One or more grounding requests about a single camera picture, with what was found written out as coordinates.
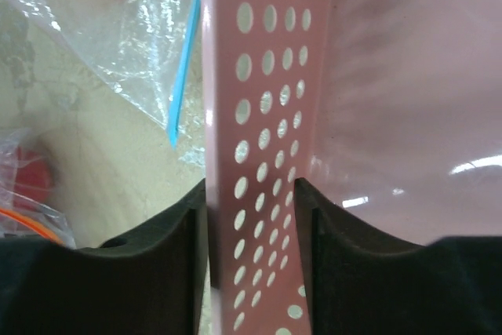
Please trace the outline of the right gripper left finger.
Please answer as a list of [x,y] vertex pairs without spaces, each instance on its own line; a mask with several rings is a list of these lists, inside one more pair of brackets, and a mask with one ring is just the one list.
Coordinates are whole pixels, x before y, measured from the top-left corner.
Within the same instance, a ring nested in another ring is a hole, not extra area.
[[196,334],[207,246],[206,188],[97,248],[1,241],[4,334]]

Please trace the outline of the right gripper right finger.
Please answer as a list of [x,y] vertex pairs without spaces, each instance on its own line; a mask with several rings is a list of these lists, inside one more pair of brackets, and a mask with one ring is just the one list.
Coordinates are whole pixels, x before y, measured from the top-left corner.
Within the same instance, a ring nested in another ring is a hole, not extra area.
[[315,334],[498,334],[501,239],[394,237],[294,183],[296,231]]

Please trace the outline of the zip bag of red apples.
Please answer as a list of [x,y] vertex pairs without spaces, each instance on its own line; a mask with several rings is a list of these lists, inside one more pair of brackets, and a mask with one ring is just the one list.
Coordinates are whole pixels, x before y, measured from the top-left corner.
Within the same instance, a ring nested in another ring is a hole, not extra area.
[[1,237],[41,237],[74,249],[67,218],[49,205],[57,174],[31,129],[1,130]]

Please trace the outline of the pink perforated plastic basket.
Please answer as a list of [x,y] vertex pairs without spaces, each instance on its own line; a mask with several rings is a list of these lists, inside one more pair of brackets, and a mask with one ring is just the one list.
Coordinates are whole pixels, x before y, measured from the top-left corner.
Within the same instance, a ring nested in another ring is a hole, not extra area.
[[501,239],[501,0],[202,0],[213,332],[315,334],[294,183]]

